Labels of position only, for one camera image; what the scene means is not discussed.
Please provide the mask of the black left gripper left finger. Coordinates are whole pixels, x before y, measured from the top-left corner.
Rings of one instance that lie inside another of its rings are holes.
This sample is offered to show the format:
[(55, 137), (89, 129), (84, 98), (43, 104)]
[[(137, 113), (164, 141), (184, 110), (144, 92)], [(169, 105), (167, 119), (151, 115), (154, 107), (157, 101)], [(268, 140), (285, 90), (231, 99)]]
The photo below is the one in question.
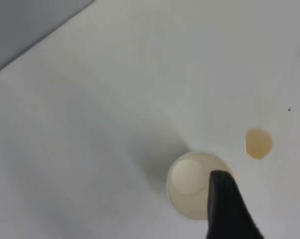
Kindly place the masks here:
[(208, 239), (262, 239), (236, 184), (227, 171), (210, 173)]

